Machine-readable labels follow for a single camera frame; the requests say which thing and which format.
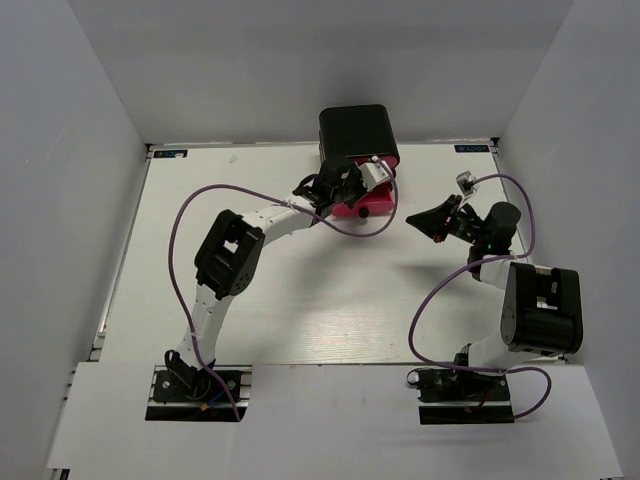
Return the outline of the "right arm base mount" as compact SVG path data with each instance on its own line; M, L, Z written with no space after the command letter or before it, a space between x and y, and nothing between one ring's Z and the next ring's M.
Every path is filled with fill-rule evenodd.
M406 376L417 391L421 425L484 425L515 422L504 376L416 368Z

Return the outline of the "pink drawer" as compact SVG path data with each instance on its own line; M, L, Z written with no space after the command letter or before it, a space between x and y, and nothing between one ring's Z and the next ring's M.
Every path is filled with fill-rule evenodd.
M353 207L346 204L336 205L332 210L332 215L336 218L358 217L366 219L370 216L380 216L389 214L394 206L393 187L390 183L376 187Z
M390 169L395 169L400 160L395 156L379 156L379 159L384 161ZM366 162L372 162L372 156L353 156L350 160L357 165L361 165Z

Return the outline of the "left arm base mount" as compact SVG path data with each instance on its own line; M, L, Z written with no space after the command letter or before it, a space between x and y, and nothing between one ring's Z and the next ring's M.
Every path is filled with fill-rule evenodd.
M224 366L214 371L225 382L239 417L217 380L208 374L194 393L170 373L157 366L152 377L146 407L146 421L235 423L242 420L249 406L252 383L250 366Z

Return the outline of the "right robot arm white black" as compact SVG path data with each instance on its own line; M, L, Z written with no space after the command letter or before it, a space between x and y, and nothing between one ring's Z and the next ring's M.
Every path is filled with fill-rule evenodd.
M469 273L478 282L504 293L498 330L465 345L449 365L453 390L472 399L497 376L540 357L577 352L583 340L579 275L574 270L541 267L511 250L520 210L497 202L482 218L451 195L441 205L406 218L406 223L435 243L453 236L469 244L467 263L427 295L432 300L457 276Z

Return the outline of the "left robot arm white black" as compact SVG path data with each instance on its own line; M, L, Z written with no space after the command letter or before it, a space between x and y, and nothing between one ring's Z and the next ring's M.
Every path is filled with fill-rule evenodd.
M167 370L177 379L177 387L188 398L199 399L211 387L216 346L224 319L234 297L244 292L254 278L265 246L299 230L323 223L338 205L353 207L377 186L389 181L380 160L357 164L340 159L322 165L305 177L292 193L278 199L244 187L212 184L193 192L180 207L172 226L168 246L169 277L186 314L187 330L178 346L165 353ZM188 306L178 286L174 253L178 229L189 204L212 190L232 190L270 203L269 206L239 214L221 211L205 236L195 258L196 296Z

